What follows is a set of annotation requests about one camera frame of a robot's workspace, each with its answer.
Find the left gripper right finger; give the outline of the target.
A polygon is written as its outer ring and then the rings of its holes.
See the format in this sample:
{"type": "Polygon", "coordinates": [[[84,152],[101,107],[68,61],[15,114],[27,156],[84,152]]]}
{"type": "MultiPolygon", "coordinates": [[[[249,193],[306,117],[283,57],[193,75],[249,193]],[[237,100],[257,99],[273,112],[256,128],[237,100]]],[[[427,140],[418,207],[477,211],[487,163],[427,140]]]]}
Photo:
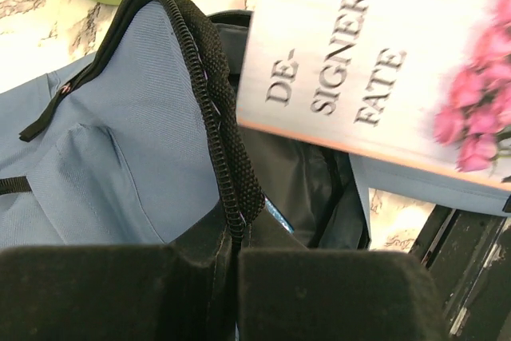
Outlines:
{"type": "Polygon", "coordinates": [[[238,264],[242,340],[447,340],[429,272],[403,252],[305,248],[268,211],[238,264]]]}

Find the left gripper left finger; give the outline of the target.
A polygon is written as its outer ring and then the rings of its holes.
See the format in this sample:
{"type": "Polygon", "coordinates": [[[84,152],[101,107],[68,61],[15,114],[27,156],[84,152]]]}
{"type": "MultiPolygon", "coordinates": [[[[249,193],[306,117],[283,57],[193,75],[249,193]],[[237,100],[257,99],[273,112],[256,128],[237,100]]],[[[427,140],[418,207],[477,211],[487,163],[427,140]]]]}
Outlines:
{"type": "Polygon", "coordinates": [[[215,209],[166,245],[11,248],[4,340],[231,340],[232,244],[215,209]]]}

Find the teal blue book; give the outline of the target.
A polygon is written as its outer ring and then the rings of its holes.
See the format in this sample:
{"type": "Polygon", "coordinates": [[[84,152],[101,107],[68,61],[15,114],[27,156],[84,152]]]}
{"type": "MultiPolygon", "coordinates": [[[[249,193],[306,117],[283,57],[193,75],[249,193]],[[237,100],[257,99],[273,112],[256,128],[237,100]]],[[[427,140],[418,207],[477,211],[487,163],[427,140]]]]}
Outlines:
{"type": "Polygon", "coordinates": [[[294,229],[289,221],[283,216],[280,210],[267,198],[265,197],[265,206],[270,214],[289,232],[293,233],[294,229]]]}

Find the blue student backpack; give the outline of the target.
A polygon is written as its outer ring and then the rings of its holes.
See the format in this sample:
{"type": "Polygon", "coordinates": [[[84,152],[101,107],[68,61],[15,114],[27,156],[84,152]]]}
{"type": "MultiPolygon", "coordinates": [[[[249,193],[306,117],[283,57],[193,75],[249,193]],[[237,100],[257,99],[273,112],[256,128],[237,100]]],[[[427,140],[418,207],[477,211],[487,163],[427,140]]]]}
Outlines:
{"type": "MultiPolygon", "coordinates": [[[[245,239],[267,197],[304,247],[360,248],[364,187],[490,215],[495,188],[241,125],[254,12],[123,0],[99,50],[1,95],[1,246],[170,244],[211,211],[245,239]]],[[[501,0],[434,114],[461,173],[510,163],[510,12],[501,0]]]]}

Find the designer fate flower book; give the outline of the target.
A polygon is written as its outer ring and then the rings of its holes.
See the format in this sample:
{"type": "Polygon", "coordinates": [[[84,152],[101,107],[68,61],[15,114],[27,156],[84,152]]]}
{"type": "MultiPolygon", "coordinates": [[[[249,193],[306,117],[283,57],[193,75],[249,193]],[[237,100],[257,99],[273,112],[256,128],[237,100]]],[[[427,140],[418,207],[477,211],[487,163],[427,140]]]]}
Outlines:
{"type": "Polygon", "coordinates": [[[500,188],[461,173],[434,114],[491,0],[256,0],[237,101],[246,127],[500,188]]]}

